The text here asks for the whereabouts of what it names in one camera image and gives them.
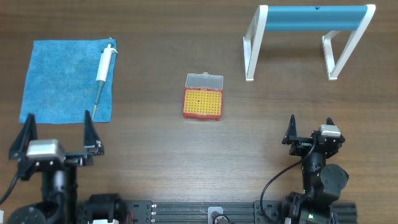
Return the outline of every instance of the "white bracket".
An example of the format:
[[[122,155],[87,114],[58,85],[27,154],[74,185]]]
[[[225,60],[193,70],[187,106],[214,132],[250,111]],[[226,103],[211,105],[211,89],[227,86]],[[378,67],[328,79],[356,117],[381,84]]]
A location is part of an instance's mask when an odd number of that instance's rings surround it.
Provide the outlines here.
[[[365,13],[362,21],[356,30],[352,31],[346,47],[341,54],[340,59],[335,64],[333,57],[333,51],[331,49],[331,38],[339,33],[338,30],[333,30],[322,37],[323,51],[325,53],[326,70],[328,72],[329,80],[336,80],[341,69],[344,67],[349,56],[353,52],[356,44],[359,42],[366,28],[368,27],[373,15],[376,10],[376,6],[373,4],[367,5],[368,10]],[[244,68],[246,74],[246,81],[254,80],[254,71],[256,69],[257,59],[262,42],[262,36],[266,29],[268,15],[268,6],[263,5],[257,8],[256,13],[249,25],[249,29],[246,35],[243,37],[243,52],[244,52]]]

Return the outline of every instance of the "pipette tip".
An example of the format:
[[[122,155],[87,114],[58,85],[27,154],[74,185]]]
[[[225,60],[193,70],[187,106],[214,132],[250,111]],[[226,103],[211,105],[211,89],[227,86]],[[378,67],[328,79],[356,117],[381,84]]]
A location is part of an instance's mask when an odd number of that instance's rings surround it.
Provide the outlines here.
[[[94,104],[94,112],[93,112],[93,118],[92,119],[94,119],[95,111],[97,111],[97,104]]]

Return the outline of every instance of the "wooden table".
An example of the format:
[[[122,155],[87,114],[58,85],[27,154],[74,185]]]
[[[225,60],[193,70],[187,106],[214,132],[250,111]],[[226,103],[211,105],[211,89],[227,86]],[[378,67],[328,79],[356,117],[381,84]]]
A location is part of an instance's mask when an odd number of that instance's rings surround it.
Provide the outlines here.
[[[96,124],[106,155],[78,170],[79,199],[119,192],[156,202],[252,202],[265,183],[297,161],[281,145],[291,114],[298,134],[332,117],[346,138],[327,161],[349,181],[341,199],[356,202],[360,223],[391,223],[398,209],[398,2],[301,1],[303,5],[367,4],[375,16],[335,82],[328,81],[325,32],[266,33],[255,81],[245,82],[242,36],[260,4],[244,0],[71,0],[0,2],[0,194],[16,171],[8,149],[18,124],[33,40],[118,42],[113,115]],[[334,39],[335,54],[348,34]],[[220,122],[183,119],[187,73],[224,75]],[[39,124],[39,137],[81,151],[83,125]],[[18,182],[1,205],[6,220],[40,200],[40,174]],[[265,199],[302,190],[300,168],[277,179]]]

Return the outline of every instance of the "blue towel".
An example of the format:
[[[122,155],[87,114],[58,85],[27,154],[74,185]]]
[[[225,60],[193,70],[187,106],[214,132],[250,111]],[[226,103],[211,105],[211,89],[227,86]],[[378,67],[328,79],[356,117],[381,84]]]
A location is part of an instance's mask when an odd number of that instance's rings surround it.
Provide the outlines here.
[[[95,81],[101,53],[114,39],[36,40],[25,81],[19,122],[29,113],[37,123],[83,123],[85,110],[94,110],[98,91]],[[112,82],[116,54],[112,55],[94,121],[110,122]]]

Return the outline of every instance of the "clear plastic lid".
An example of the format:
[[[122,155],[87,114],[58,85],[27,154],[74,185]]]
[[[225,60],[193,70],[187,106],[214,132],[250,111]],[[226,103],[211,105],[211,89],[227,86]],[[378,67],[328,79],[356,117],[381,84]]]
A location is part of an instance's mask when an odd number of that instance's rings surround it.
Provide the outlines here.
[[[209,75],[189,73],[187,75],[186,88],[206,88],[209,90],[223,90],[224,77],[222,75]]]

